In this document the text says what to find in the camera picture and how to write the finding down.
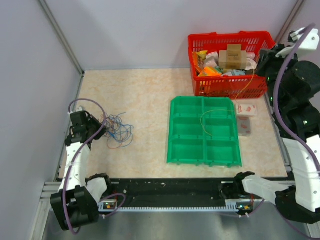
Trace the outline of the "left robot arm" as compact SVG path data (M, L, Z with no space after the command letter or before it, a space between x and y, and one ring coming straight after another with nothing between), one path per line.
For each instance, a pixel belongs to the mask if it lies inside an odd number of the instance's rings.
M50 196L51 207L64 231L96 223L100 199L109 198L114 191L106 173L86 177L92 142L106 133L106 127L82 106L69 116L64 175L58 191Z

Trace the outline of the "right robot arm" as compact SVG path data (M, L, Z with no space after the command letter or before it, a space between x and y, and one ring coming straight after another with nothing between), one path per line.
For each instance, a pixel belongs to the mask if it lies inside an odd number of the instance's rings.
M287 186L247 171L219 187L223 199L260 197L272 203L285 220L320 221L320 112L311 99L320 91L320 69L302 57L317 50L314 24L291 31L288 45L259 53L257 74L267 81L272 117L289 155L294 184Z

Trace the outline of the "red plastic basket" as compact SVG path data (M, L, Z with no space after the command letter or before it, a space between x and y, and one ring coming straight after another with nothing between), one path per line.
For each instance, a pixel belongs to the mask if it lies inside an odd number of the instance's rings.
M188 57L190 74L195 96L228 97L230 99L256 99L267 91L264 77L254 75L241 76L198 76L194 62L194 53L200 51L219 52L228 45L238 44L248 53L255 53L254 60L259 60L261 49L275 46L271 34L267 31L240 31L238 33L198 33L190 34L188 40Z

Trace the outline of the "brown cardboard box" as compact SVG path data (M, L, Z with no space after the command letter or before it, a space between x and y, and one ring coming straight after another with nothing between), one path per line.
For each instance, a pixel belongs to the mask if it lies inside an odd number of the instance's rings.
M247 65L247 52L241 44L228 44L226 50L218 53L218 66L222 69L244 70Z

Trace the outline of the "white red snack packet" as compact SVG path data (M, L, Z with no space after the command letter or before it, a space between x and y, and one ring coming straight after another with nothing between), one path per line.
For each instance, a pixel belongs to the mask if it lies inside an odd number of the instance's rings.
M251 118L258 115L258 108L255 104L238 103L235 105L235 112L237 116Z

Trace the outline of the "orange snack packet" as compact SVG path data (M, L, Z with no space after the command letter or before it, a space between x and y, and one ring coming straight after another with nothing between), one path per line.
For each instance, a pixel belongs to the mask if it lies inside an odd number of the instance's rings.
M216 67L206 66L198 75L199 77L217 77L221 76L222 72Z

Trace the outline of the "grey red packet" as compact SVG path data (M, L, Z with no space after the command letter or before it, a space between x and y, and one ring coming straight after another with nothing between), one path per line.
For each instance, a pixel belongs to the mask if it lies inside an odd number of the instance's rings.
M237 129L238 129L239 136L242 136L242 137L250 136L252 133L250 118L246 116L238 116Z

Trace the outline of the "yellow snack packet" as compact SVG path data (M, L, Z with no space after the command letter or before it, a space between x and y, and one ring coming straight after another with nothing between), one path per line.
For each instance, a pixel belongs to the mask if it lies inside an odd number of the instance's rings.
M202 61L204 61L207 57L207 50L202 50L202 51L198 51L196 52L196 55L198 58L200 58Z

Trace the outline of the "green compartment tray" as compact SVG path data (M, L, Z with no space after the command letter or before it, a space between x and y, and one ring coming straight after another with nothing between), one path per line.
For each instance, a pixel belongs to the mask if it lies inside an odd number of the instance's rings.
M234 103L228 97L177 96L170 102L168 164L241 167Z

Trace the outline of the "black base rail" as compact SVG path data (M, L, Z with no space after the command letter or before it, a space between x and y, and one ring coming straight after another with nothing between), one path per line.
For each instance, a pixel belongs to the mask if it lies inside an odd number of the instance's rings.
M113 178L103 194L122 193L124 207L225 207L220 185L224 178Z

